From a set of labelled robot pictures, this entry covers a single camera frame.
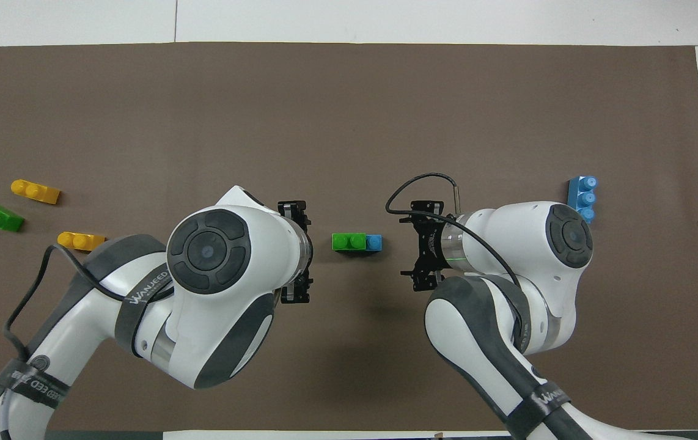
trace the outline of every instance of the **white robotic arm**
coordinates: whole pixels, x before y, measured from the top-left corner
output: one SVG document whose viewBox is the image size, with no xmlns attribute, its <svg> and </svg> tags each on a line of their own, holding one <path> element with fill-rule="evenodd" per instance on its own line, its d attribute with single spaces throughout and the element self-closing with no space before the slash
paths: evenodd
<svg viewBox="0 0 698 440">
<path fill-rule="evenodd" d="M 419 234 L 419 259 L 402 274 L 411 276 L 415 290 L 433 290 L 425 310 L 430 343 L 477 390 L 513 438 L 676 438 L 627 431 L 588 417 L 523 356 L 562 345 L 575 329 L 576 287 L 593 251 L 591 231 L 580 214 L 542 201 L 445 218 L 443 202 L 416 200 L 411 211 L 393 211 L 391 200 L 388 212 L 408 214 L 400 222 L 413 223 Z M 464 274 L 445 279 L 439 272 L 444 268 Z"/>
<path fill-rule="evenodd" d="M 304 209 L 303 201 L 280 202 L 276 212 L 235 186 L 181 221 L 167 247 L 144 235 L 103 243 L 84 267 L 105 292 L 75 276 L 24 359 L 0 374 L 0 438 L 44 438 L 58 403 L 109 338 L 192 388 L 232 378 L 265 338 L 279 297 L 308 302 Z"/>
</svg>

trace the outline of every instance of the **round center button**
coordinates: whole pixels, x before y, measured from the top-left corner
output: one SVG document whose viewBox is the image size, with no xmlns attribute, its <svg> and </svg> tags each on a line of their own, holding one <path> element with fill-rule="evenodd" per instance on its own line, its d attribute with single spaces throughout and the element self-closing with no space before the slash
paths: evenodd
<svg viewBox="0 0 698 440">
<path fill-rule="evenodd" d="M 199 270 L 213 270 L 227 256 L 227 243 L 217 233 L 199 233 L 189 243 L 189 262 Z"/>
<path fill-rule="evenodd" d="M 561 233 L 564 234 L 567 246 L 573 250 L 580 251 L 586 245 L 586 231 L 583 231 L 582 225 L 574 220 L 566 222 Z"/>
</svg>

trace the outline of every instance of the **orange lego block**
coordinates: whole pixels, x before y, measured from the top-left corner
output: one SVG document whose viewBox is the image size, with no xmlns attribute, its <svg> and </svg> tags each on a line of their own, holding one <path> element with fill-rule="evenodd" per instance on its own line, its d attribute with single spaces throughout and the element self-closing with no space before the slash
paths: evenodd
<svg viewBox="0 0 698 440">
<path fill-rule="evenodd" d="M 39 200 L 47 204 L 56 204 L 58 195 L 61 194 L 61 191 L 58 189 L 23 180 L 22 178 L 13 181 L 9 189 L 19 196 L 28 197 L 31 200 Z"/>
<path fill-rule="evenodd" d="M 63 232 L 58 234 L 58 243 L 65 248 L 79 251 L 93 251 L 98 245 L 104 243 L 105 237 L 94 234 L 80 234 Z"/>
</svg>

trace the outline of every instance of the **round button panel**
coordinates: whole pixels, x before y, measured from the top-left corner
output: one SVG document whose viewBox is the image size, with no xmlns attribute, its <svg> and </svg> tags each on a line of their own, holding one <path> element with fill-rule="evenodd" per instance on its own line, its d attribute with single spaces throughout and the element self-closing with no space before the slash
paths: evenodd
<svg viewBox="0 0 698 440">
<path fill-rule="evenodd" d="M 591 229 L 577 211 L 554 204 L 545 223 L 550 249 L 559 261 L 572 268 L 589 264 L 593 254 Z"/>
<path fill-rule="evenodd" d="M 217 293 L 237 282 L 251 259 L 248 225 L 234 212 L 197 213 L 175 229 L 167 244 L 172 277 L 195 293 Z"/>
</svg>

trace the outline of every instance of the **black cable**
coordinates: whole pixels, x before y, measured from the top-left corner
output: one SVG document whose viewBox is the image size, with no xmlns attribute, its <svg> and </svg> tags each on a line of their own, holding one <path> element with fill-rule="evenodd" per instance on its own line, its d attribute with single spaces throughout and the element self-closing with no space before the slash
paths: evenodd
<svg viewBox="0 0 698 440">
<path fill-rule="evenodd" d="M 520 281 L 518 281 L 517 275 L 515 275 L 515 273 L 512 271 L 512 268 L 509 267 L 509 265 L 508 265 L 507 262 L 503 259 L 503 257 L 500 256 L 500 254 L 498 254 L 498 253 L 495 251 L 495 249 L 494 249 L 491 245 L 488 244 L 488 242 L 486 242 L 486 241 L 483 240 L 480 236 L 478 236 L 477 234 L 475 234 L 474 231 L 472 231 L 471 229 L 466 228 L 466 226 L 461 225 L 461 224 L 458 223 L 458 222 L 455 222 L 455 220 L 453 220 L 452 218 L 444 217 L 443 215 L 433 214 L 432 212 L 427 212 L 427 211 L 402 211 L 402 210 L 390 209 L 391 203 L 393 203 L 393 200 L 397 197 L 397 195 L 400 194 L 400 192 L 402 192 L 402 191 L 403 191 L 407 186 L 409 186 L 410 184 L 415 183 L 415 182 L 418 181 L 420 178 L 425 178 L 425 177 L 441 177 L 441 178 L 444 178 L 444 179 L 450 181 L 450 183 L 452 184 L 452 187 L 453 187 L 454 189 L 457 189 L 457 187 L 458 187 L 458 184 L 455 183 L 455 180 L 453 180 L 452 178 L 450 178 L 450 176 L 445 175 L 445 174 L 442 174 L 442 173 L 435 173 L 435 172 L 434 172 L 434 173 L 425 173 L 425 174 L 422 174 L 422 175 L 418 175 L 418 176 L 413 177 L 413 178 L 411 178 L 410 180 L 406 181 L 406 183 L 402 184 L 402 185 L 396 190 L 396 192 L 394 192 L 393 195 L 391 195 L 390 198 L 388 198 L 388 202 L 387 202 L 387 203 L 385 204 L 385 206 L 384 206 L 385 211 L 389 212 L 390 214 L 395 214 L 395 215 L 422 215 L 422 216 L 425 216 L 425 217 L 436 218 L 436 219 L 438 219 L 438 220 L 441 220 L 442 222 L 449 223 L 450 225 L 453 225 L 453 226 L 455 226 L 456 228 L 461 229 L 461 230 L 464 231 L 465 233 L 469 234 L 469 236 L 471 236 L 471 238 L 474 238 L 475 240 L 477 240 L 477 242 L 479 242 L 485 249 L 487 249 L 488 252 L 489 252 L 491 255 L 493 255 L 494 259 L 496 259 L 496 261 L 498 261 L 498 263 L 499 263 L 500 265 L 502 265 L 502 267 L 504 268 L 504 270 L 506 271 L 506 273 L 509 274 L 509 278 L 511 278 L 512 282 L 514 282 L 514 284 L 515 284 L 517 287 L 520 287 Z M 457 202 L 457 200 L 458 200 L 457 193 L 458 193 L 457 190 L 455 190 L 455 195 L 456 195 L 456 196 L 455 196 L 455 200 L 456 200 L 456 203 L 455 203 L 455 204 L 456 204 L 456 207 L 455 207 L 455 208 L 456 208 L 456 210 L 457 210 L 457 203 L 458 203 L 458 202 Z"/>
<path fill-rule="evenodd" d="M 28 292 L 26 292 L 23 299 L 20 300 L 20 303 L 17 304 L 17 307 L 15 307 L 15 310 L 13 310 L 12 314 L 9 315 L 9 318 L 6 321 L 6 323 L 4 323 L 2 329 L 2 331 L 4 332 L 4 337 L 12 343 L 12 345 L 17 350 L 17 357 L 19 358 L 19 360 L 23 362 L 28 361 L 30 353 L 28 353 L 28 349 L 26 348 L 26 346 L 22 342 L 20 342 L 20 339 L 17 336 L 15 336 L 12 333 L 10 328 L 12 324 L 15 322 L 20 312 L 23 310 L 23 307 L 26 306 L 28 301 L 31 299 L 31 296 L 33 296 L 34 292 L 36 292 L 36 289 L 39 287 L 39 283 L 42 282 L 42 278 L 45 277 L 45 271 L 48 268 L 48 262 L 50 262 L 50 254 L 52 254 L 53 251 L 56 249 L 61 251 L 61 253 L 63 253 L 64 256 L 67 257 L 67 259 L 70 261 L 70 263 L 72 263 L 72 265 L 75 267 L 78 273 L 86 281 L 88 281 L 93 288 L 97 289 L 99 292 L 102 292 L 107 297 L 110 297 L 117 301 L 123 301 L 122 296 L 112 292 L 111 290 L 108 290 L 106 287 L 100 284 L 97 278 L 94 278 L 94 276 L 86 269 L 86 267 L 83 264 L 81 264 L 78 261 L 78 259 L 70 251 L 67 250 L 66 247 L 61 246 L 60 244 L 52 244 L 48 246 L 48 248 L 45 249 L 45 254 L 42 256 L 42 264 L 39 266 L 39 273 L 37 274 L 37 278 L 34 279 L 34 283 L 31 284 L 31 287 L 28 289 Z"/>
</svg>

